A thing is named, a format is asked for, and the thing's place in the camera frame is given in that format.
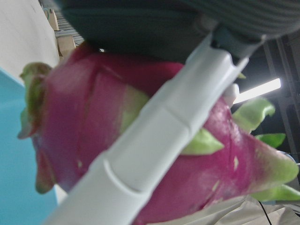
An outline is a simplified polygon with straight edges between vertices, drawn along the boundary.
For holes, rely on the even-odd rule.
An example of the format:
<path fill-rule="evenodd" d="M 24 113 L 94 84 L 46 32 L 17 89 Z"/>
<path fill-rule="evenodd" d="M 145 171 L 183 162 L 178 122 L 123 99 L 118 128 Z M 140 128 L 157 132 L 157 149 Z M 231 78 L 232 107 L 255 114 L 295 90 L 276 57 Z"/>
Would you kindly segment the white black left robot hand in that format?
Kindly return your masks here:
<path fill-rule="evenodd" d="M 184 61 L 136 121 L 92 163 L 47 225 L 128 225 L 268 39 L 300 27 L 297 0 L 59 0 L 87 41 L 110 52 Z"/>

